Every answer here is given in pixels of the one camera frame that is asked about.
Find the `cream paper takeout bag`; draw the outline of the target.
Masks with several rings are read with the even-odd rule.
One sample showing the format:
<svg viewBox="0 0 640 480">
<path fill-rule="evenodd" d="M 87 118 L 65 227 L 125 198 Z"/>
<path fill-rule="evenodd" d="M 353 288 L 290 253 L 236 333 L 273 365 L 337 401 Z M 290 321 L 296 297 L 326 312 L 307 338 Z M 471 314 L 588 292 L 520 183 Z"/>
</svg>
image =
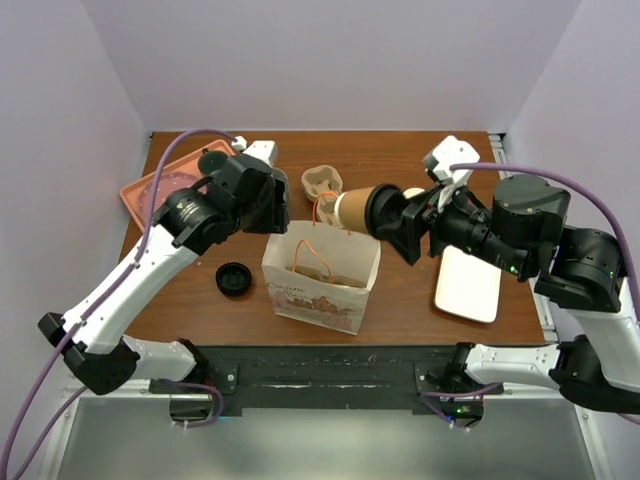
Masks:
<svg viewBox="0 0 640 480">
<path fill-rule="evenodd" d="M 293 220 L 272 234 L 262 271 L 274 313 L 356 335 L 381 259 L 372 237 L 322 223 L 319 200 L 309 220 Z"/>
</svg>

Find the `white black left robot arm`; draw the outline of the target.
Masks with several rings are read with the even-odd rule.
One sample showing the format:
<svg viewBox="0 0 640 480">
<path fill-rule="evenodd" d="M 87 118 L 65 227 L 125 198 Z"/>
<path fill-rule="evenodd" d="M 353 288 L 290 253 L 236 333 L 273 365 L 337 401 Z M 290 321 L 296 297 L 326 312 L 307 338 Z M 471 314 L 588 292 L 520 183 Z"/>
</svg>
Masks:
<svg viewBox="0 0 640 480">
<path fill-rule="evenodd" d="M 155 295 L 211 246 L 238 231 L 286 231 L 288 179 L 275 162 L 273 153 L 247 149 L 172 192 L 98 287 L 67 312 L 41 318 L 40 331 L 90 391 L 105 395 L 134 379 L 173 381 L 185 392 L 205 385 L 209 362 L 192 342 L 144 341 L 126 331 Z"/>
</svg>

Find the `brown paper coffee cup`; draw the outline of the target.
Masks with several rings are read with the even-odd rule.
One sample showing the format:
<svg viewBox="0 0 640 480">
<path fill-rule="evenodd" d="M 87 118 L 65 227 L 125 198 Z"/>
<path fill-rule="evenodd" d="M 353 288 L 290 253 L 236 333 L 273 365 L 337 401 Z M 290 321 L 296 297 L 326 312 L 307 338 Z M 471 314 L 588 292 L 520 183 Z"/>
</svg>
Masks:
<svg viewBox="0 0 640 480">
<path fill-rule="evenodd" d="M 335 202 L 334 213 L 341 228 L 368 234 L 365 213 L 373 187 L 346 191 Z"/>
</svg>

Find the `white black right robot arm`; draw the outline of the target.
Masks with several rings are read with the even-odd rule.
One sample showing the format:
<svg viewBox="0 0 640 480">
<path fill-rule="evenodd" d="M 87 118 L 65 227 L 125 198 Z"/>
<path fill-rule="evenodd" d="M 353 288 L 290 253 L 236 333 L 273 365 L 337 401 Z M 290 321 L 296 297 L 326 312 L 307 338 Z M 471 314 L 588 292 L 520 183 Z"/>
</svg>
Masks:
<svg viewBox="0 0 640 480">
<path fill-rule="evenodd" d="M 570 313 L 582 334 L 546 347 L 461 343 L 442 373 L 443 393 L 520 383 L 557 390 L 574 404 L 616 414 L 639 410 L 639 325 L 630 295 L 631 269 L 619 241 L 566 224 L 571 194 L 534 175 L 501 180 L 490 206 L 465 187 L 447 204 L 432 188 L 407 199 L 393 185 L 369 203 L 370 233 L 409 264 L 452 246 L 534 281 L 537 294 Z"/>
</svg>

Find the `black plastic cup lid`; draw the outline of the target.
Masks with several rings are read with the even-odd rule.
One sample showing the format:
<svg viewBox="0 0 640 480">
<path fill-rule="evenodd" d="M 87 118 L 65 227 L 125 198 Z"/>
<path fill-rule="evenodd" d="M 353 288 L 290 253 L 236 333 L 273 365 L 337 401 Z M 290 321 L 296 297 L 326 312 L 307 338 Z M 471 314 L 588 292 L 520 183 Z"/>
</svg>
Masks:
<svg viewBox="0 0 640 480">
<path fill-rule="evenodd" d="M 407 205 L 408 200 L 396 185 L 376 186 L 365 207 L 367 232 L 373 238 L 389 242 L 400 230 L 402 214 Z"/>
</svg>

